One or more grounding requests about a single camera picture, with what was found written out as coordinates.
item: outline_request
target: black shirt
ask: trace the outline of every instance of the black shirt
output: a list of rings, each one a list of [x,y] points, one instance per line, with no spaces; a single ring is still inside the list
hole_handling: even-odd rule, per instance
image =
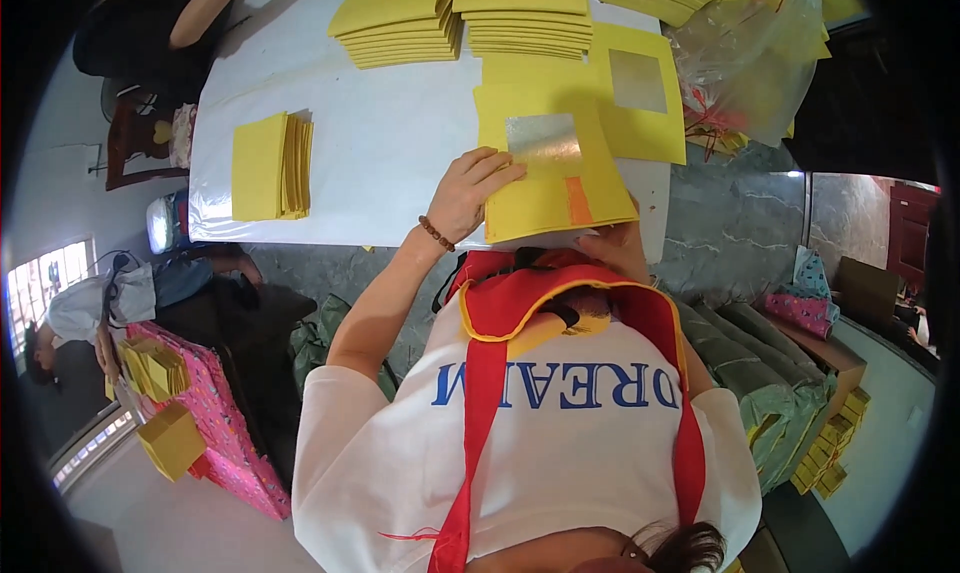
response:
[[[164,102],[196,103],[207,81],[228,4],[196,44],[170,49],[170,32],[190,0],[106,0],[77,29],[73,61],[82,73],[139,84]]]

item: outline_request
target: hair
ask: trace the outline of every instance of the hair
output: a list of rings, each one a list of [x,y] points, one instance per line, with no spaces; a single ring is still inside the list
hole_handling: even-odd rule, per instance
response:
[[[31,322],[23,330],[23,360],[26,363],[27,375],[30,376],[30,380],[38,386],[49,386],[56,380],[53,371],[43,368],[33,354],[37,350],[36,326],[36,323]]]
[[[680,525],[655,534],[643,545],[637,544],[639,536],[649,528],[648,525],[634,533],[624,547],[624,553],[636,546],[640,550],[637,556],[654,573],[690,573],[695,569],[716,573],[723,564],[727,541],[711,523],[700,521],[692,525]],[[657,547],[653,552],[647,552],[651,544]]]

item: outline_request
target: marble floor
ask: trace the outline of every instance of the marble floor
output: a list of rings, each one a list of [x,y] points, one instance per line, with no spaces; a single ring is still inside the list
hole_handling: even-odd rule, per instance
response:
[[[843,255],[884,267],[892,181],[860,175],[788,174],[789,152],[750,144],[737,158],[688,146],[674,166],[662,260],[651,267],[660,287],[708,303],[753,301],[790,280],[797,245],[808,239],[832,273]],[[246,244],[270,283],[323,302],[336,293],[354,303],[395,250],[329,245]],[[390,364],[403,375],[423,353],[430,304],[456,259],[447,255],[427,277]]]

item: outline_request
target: blue jeans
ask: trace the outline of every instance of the blue jeans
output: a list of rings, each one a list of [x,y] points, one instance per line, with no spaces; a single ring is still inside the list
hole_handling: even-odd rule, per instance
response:
[[[213,278],[210,258],[178,258],[153,266],[153,292],[157,308],[186,300]]]

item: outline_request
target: white wall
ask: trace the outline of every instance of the white wall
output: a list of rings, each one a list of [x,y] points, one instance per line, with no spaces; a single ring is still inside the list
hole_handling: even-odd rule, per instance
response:
[[[171,483],[136,435],[74,484],[66,505],[112,530],[124,573],[323,573],[290,519],[271,519],[206,479]]]
[[[879,531],[909,476],[930,421],[933,383],[846,321],[833,333],[867,362],[860,387],[870,394],[870,406],[840,457],[846,480],[827,500],[813,494],[846,552],[855,555]],[[915,407],[919,412],[908,422]]]
[[[14,266],[82,236],[93,237],[97,256],[120,247],[148,255],[147,205],[186,186],[185,178],[160,179],[108,193],[106,171],[86,178],[86,151],[78,146],[101,145],[105,163],[110,124],[100,108],[102,78],[77,71],[71,51],[57,65],[27,139],[3,246]],[[126,172],[169,166],[140,157]]]

